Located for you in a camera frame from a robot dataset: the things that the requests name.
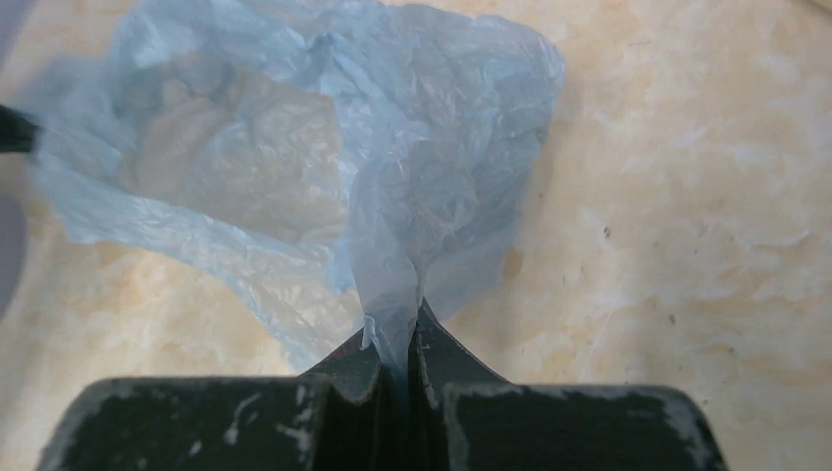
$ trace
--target blue plastic bag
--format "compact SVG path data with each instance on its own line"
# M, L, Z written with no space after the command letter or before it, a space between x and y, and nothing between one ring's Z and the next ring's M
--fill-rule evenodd
M220 277L298 370L362 324L401 369L423 296L445 318L499 283L563 74L497 17L150 0L18 105L71 239Z

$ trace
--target beige marble floor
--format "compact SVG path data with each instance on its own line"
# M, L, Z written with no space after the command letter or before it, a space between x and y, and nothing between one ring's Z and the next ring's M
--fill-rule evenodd
M101 53L131 0L40 0L8 97ZM518 382L654 383L701 405L735 470L832 460L832 15L803 0L436 0L533 26L567 58L502 287L449 328ZM26 272L0 322L0 469L33 466L84 385L290 373L218 281L73 245L23 161Z

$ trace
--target crumpled plastic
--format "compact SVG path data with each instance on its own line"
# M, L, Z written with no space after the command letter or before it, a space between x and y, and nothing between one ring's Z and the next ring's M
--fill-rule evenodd
M362 325L401 370L423 296L446 318L499 283L563 77L498 17L149 0L17 105L72 240L219 277L297 370Z

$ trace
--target gray object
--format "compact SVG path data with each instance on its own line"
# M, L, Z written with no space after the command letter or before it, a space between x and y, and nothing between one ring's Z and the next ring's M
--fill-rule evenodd
M298 370L362 323L355 287L403 373L423 296L446 318L499 283L563 71L498 17L149 0L105 59L58 63L16 105L71 239L216 275Z
M0 319L18 285L26 253L26 217L21 205L0 193Z

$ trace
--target marble surface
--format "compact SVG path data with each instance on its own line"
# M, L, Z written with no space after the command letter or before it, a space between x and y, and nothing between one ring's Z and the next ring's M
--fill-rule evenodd
M40 0L0 99L100 54L130 0ZM510 380L664 384L735 470L832 460L832 15L803 0L434 0L561 48L567 80L505 283L447 323ZM0 322L0 469L31 469L69 401L119 375L291 372L220 282L67 242L19 156L26 270Z

